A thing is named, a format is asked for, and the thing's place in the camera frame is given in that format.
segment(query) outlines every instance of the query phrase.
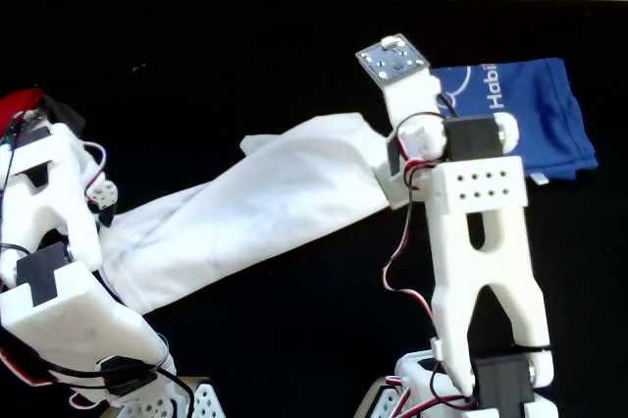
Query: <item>white wire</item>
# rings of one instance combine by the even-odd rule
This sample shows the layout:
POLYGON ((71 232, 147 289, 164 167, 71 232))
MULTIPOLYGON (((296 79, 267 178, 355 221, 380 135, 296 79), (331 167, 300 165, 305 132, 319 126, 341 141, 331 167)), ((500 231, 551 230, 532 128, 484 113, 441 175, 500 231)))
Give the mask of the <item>white wire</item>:
POLYGON ((98 403, 91 403, 91 405, 79 405, 78 403, 74 403, 73 399, 79 395, 78 392, 74 392, 72 395, 70 395, 70 397, 68 398, 68 403, 70 404, 70 406, 76 410, 93 410, 94 408, 96 408, 98 406, 98 403))
POLYGON ((82 146, 86 148, 95 148, 98 151, 100 151, 100 155, 101 155, 100 163, 98 163, 98 169, 96 170, 94 175, 91 177, 91 179, 87 183, 87 186, 85 187, 85 192, 87 192, 89 188, 96 182, 96 180, 98 179, 100 174, 103 172, 103 170, 105 169, 105 165, 107 164, 107 150, 105 150, 104 146, 102 146, 100 143, 96 143, 95 141, 84 141, 82 143, 82 146))

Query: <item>blue t-shirt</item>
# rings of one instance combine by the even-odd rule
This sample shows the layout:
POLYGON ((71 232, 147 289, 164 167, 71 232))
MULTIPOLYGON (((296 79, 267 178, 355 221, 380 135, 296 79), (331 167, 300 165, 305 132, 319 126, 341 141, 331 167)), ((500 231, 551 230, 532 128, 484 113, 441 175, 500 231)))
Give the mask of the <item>blue t-shirt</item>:
POLYGON ((564 62, 530 62, 433 70, 460 116, 509 112, 519 124, 526 174, 573 180, 576 171, 598 166, 564 62))

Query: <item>black tabletop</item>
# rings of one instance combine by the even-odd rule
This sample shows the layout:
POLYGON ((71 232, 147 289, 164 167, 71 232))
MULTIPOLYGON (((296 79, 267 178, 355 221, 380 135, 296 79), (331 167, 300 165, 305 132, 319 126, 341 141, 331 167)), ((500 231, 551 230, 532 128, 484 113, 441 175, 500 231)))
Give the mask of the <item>black tabletop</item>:
MULTIPOLYGON (((356 50, 404 33, 435 67, 565 59, 600 168, 530 186, 528 230, 545 292, 561 416, 618 416, 628 385, 622 153, 628 5, 564 0, 0 0, 0 93, 38 85, 87 118, 109 151, 120 209, 216 178, 250 133, 361 112, 390 129, 356 50)), ((433 288, 417 206, 392 272, 433 288)), ((352 416, 371 383, 430 324, 383 290, 403 213, 376 214, 147 316, 182 375, 208 375, 230 417, 352 416)), ((487 293, 470 339, 508 339, 487 293)), ((91 416, 63 390, 29 389, 0 367, 6 416, 91 416)))

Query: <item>black wire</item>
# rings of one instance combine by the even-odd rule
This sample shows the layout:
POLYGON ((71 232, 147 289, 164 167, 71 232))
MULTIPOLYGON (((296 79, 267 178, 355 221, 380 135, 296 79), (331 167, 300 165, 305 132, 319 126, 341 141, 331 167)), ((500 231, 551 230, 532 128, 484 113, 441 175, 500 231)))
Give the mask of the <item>black wire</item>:
POLYGON ((443 400, 437 393, 436 390, 434 388, 434 380, 436 379, 436 375, 439 372, 439 367, 441 366, 440 362, 437 362, 436 365, 434 366, 434 370, 432 371, 432 377, 430 378, 430 392, 432 393, 432 395, 434 396, 434 398, 436 400, 439 401, 440 404, 446 405, 449 408, 453 408, 454 410, 468 410, 469 409, 469 405, 454 405, 453 403, 449 403, 446 400, 443 400))
POLYGON ((445 118, 443 114, 439 114, 438 112, 432 112, 432 111, 415 112, 414 114, 410 114, 409 116, 406 116, 403 119, 401 119, 401 121, 396 125, 396 127, 394 128, 394 138, 399 137, 399 129, 401 128, 403 124, 408 122, 410 119, 414 117, 419 117, 419 116, 434 116, 441 119, 445 118))
POLYGON ((458 117, 458 113, 455 112, 455 109, 453 109, 453 106, 451 105, 451 102, 449 101, 449 99, 447 97, 445 97, 444 94, 439 94, 438 96, 436 96, 436 98, 441 101, 445 107, 447 107, 447 110, 449 111, 449 113, 453 116, 453 117, 458 117))
POLYGON ((163 367, 158 367, 157 372, 161 374, 162 376, 173 381, 180 388, 182 388, 185 391, 185 393, 187 393, 187 396, 189 396, 189 407, 187 408, 187 418, 192 418, 192 416, 194 415, 194 391, 191 389, 191 387, 188 384, 186 384, 184 381, 182 381, 180 378, 178 378, 176 375, 168 372, 163 367))
POLYGON ((30 255, 30 251, 28 251, 23 246, 19 246, 18 244, 14 243, 0 243, 0 249, 15 249, 16 251, 21 251, 26 256, 30 255))
MULTIPOLYGON (((20 134, 22 133, 22 127, 24 126, 24 113, 21 115, 22 120, 18 122, 18 126, 16 128, 15 138, 11 142, 11 157, 9 158, 9 166, 7 168, 7 176, 4 179, 4 184, 2 184, 2 195, 0 195, 0 208, 2 208, 2 198, 4 196, 4 191, 7 188, 7 183, 9 182, 9 177, 11 176, 11 167, 13 166, 13 157, 16 155, 16 148, 18 147, 18 139, 20 138, 20 134)), ((11 126, 14 124, 16 119, 16 115, 11 118, 9 125, 7 126, 7 131, 5 132, 2 139, 4 140, 8 134, 11 126)))

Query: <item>white cloth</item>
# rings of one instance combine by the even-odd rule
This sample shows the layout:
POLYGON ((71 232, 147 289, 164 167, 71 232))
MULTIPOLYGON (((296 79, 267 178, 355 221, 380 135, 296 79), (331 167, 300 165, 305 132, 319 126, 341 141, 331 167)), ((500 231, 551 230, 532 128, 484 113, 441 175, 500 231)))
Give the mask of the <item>white cloth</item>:
POLYGON ((105 283, 146 313, 388 206, 371 168, 384 138, 360 114, 246 137, 210 183, 121 214, 103 231, 105 283))

